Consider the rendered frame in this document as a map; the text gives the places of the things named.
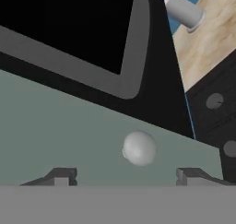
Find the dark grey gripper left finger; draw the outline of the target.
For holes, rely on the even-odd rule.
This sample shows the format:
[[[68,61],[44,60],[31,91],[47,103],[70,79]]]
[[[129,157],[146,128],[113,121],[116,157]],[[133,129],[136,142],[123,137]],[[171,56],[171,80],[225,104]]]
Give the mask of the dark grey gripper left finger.
[[[76,168],[53,168],[45,176],[23,183],[22,186],[77,186]]]

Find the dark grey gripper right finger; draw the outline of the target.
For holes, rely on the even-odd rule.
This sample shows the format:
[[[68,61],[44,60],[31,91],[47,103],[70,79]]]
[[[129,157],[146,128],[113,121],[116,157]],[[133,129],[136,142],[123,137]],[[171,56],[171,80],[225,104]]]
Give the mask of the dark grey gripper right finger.
[[[233,186],[233,183],[212,177],[200,168],[177,168],[176,177],[178,186]]]

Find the light wood cabinet door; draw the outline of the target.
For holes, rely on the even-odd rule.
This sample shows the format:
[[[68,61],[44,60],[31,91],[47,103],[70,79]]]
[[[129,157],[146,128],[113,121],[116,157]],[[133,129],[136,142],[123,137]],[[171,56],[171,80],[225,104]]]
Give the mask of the light wood cabinet door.
[[[181,25],[172,35],[184,91],[236,49],[236,0],[198,0],[206,11],[200,27],[188,33]]]

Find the sage green drawer front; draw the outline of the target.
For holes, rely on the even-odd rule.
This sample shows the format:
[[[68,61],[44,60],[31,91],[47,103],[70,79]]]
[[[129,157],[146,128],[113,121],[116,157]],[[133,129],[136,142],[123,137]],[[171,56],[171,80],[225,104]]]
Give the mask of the sage green drawer front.
[[[146,167],[122,154],[135,130],[157,142],[157,157]],[[81,185],[171,186],[184,167],[222,175],[214,147],[0,70],[0,185],[58,167],[77,169]]]

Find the grey stove knob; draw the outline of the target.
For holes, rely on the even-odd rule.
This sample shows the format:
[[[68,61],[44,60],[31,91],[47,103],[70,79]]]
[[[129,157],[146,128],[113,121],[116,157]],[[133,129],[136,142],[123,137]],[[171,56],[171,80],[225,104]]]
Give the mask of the grey stove knob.
[[[206,106],[210,110],[216,110],[223,104],[223,102],[224,102],[224,98],[221,94],[213,93],[207,98]]]
[[[236,158],[236,141],[230,140],[223,146],[224,153],[230,158]]]

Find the round grey knob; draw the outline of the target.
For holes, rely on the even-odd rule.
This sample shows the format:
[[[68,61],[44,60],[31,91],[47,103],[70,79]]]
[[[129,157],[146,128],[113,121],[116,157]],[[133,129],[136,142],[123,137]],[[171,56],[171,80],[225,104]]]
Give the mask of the round grey knob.
[[[157,155],[157,144],[152,135],[144,131],[134,131],[126,136],[123,156],[136,166],[151,164]]]

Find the black appliance with grey frame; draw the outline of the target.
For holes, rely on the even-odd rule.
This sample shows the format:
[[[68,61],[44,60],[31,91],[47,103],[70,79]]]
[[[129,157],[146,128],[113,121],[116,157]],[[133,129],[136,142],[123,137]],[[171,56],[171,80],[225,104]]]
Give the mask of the black appliance with grey frame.
[[[0,0],[0,70],[195,135],[164,0]]]

